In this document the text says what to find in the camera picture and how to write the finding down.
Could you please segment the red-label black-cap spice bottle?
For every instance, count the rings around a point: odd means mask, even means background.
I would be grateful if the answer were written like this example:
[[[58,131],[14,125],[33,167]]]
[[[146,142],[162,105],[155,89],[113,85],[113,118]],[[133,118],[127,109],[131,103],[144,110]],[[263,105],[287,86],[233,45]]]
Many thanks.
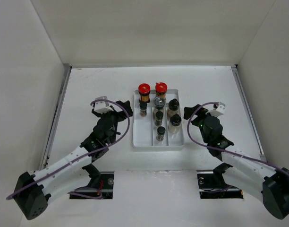
[[[140,108],[140,116],[146,117],[147,116],[147,103],[146,102],[140,102],[139,108]]]

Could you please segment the black-top brown spice grinder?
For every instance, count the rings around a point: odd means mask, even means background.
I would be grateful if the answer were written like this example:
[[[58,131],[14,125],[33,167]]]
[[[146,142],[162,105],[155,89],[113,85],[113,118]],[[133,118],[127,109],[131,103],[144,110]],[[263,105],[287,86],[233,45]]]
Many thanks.
[[[168,103],[168,109],[167,109],[167,117],[171,118],[173,115],[177,114],[179,111],[179,101],[178,99],[174,98],[169,101]]]

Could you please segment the black-top white salt grinder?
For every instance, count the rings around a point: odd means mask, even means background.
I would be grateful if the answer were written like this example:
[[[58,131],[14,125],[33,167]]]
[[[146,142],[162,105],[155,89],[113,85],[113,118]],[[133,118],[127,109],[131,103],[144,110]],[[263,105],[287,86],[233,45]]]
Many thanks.
[[[173,134],[178,133],[181,128],[181,122],[182,119],[178,113],[171,116],[168,124],[168,131]]]

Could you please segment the red-lid sauce jar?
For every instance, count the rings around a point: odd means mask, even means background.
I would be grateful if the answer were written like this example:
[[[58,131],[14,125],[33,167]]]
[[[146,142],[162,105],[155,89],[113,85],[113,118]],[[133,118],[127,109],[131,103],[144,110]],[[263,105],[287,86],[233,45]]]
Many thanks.
[[[140,95],[139,101],[144,102],[144,103],[149,103],[150,102],[150,92],[151,92],[151,87],[150,85],[146,83],[142,83],[138,86],[138,92]]]
[[[164,82],[157,82],[155,85],[155,93],[157,97],[166,98],[166,93],[168,90],[168,86]]]

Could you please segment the black-label spice bottle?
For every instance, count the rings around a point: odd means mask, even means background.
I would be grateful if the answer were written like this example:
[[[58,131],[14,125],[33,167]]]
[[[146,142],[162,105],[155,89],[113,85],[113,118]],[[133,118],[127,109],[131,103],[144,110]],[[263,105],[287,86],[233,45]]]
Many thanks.
[[[163,141],[166,129],[163,126],[157,128],[157,136],[156,139],[158,141]]]
[[[155,125],[156,126],[162,126],[164,113],[162,111],[157,111],[155,114]]]

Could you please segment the clear-lid salt grinder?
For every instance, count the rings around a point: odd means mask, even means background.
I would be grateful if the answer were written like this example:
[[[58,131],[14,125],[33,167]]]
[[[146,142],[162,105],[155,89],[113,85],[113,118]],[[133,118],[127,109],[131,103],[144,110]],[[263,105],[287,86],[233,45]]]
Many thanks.
[[[156,114],[158,111],[164,112],[164,106],[166,104],[166,100],[164,97],[157,96],[153,100],[154,110],[153,113]]]

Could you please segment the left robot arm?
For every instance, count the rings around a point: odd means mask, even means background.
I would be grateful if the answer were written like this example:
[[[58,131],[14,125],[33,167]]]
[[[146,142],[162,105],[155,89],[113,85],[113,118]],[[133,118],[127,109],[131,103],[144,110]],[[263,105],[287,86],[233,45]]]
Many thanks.
[[[14,200],[27,220],[41,215],[64,194],[76,195],[77,190],[98,186],[101,173],[93,163],[126,136],[126,131],[123,134],[118,131],[118,123],[129,122],[133,111],[129,101],[101,98],[92,101],[91,106],[98,121],[77,148],[45,169],[24,172],[18,177],[14,192],[7,200]]]

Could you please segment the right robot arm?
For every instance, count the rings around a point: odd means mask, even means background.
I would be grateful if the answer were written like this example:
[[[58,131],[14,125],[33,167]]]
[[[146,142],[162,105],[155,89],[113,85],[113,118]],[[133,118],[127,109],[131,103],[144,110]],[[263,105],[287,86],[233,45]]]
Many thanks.
[[[185,107],[183,118],[187,131],[191,125],[200,130],[203,143],[192,139],[197,145],[222,162],[213,170],[212,181],[218,187],[226,184],[237,187],[258,199],[266,210],[277,219],[289,215],[289,170],[252,158],[234,148],[234,143],[222,133],[219,116],[224,114],[225,104],[212,102],[212,110],[205,104]]]

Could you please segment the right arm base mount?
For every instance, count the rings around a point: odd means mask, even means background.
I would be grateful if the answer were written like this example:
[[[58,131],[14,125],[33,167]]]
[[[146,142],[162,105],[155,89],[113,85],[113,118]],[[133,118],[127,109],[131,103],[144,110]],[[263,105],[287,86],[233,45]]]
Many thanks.
[[[243,199],[243,192],[225,183],[222,176],[230,165],[222,163],[213,170],[197,171],[199,196],[201,199]]]

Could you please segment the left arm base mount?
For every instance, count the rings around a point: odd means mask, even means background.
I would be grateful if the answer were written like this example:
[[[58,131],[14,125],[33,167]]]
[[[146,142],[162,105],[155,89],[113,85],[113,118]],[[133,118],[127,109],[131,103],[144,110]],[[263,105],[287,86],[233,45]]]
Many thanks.
[[[71,200],[110,200],[113,199],[114,172],[101,172],[94,165],[83,168],[90,178],[86,186],[69,193]]]

